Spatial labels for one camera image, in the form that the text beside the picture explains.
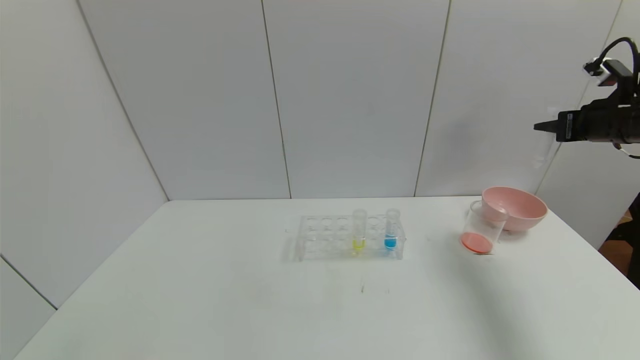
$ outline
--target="test tube with blue liquid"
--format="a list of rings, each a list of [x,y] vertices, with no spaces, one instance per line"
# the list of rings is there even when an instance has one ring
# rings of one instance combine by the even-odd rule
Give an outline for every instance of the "test tube with blue liquid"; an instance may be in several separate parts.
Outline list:
[[[395,249],[400,236],[400,211],[398,209],[387,210],[387,228],[385,230],[385,247]]]

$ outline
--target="pink liquid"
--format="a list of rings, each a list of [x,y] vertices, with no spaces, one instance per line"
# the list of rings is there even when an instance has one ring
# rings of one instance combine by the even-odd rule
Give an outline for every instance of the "pink liquid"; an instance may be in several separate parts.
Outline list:
[[[460,242],[467,249],[476,252],[478,254],[487,254],[491,252],[493,244],[489,239],[476,233],[464,233],[460,236]]]

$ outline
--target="black cable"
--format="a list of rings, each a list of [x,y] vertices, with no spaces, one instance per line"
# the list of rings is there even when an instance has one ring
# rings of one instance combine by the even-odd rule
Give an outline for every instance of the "black cable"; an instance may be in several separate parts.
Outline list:
[[[604,61],[604,57],[607,56],[607,53],[609,52],[609,50],[611,50],[614,46],[620,44],[621,42],[626,42],[629,44],[629,47],[631,47],[631,55],[632,55],[632,61],[633,61],[633,78],[634,78],[634,92],[637,91],[638,89],[638,73],[640,72],[639,70],[639,66],[640,63],[638,62],[638,57],[640,57],[640,55],[638,55],[638,48],[636,46],[636,43],[633,41],[633,39],[631,39],[630,37],[621,37],[621,38],[617,38],[616,40],[613,40],[613,42],[611,42],[611,44],[607,45],[607,47],[604,48],[604,50],[602,51],[602,53],[600,54],[600,56],[598,57],[598,59],[596,60],[596,63],[598,65],[602,64],[602,62]]]

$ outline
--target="pink bowl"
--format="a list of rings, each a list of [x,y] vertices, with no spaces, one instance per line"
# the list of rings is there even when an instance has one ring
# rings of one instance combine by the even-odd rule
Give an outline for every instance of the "pink bowl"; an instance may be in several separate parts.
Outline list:
[[[507,223],[504,224],[504,229],[509,231],[529,230],[547,215],[547,205],[540,198],[506,186],[485,189],[482,201],[491,208],[503,208],[509,212]]]

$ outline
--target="blue liquid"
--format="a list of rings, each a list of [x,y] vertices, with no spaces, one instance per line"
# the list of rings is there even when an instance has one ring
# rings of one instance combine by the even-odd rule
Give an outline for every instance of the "blue liquid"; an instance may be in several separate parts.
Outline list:
[[[385,246],[387,249],[395,249],[397,243],[397,238],[395,236],[386,235],[385,236]]]

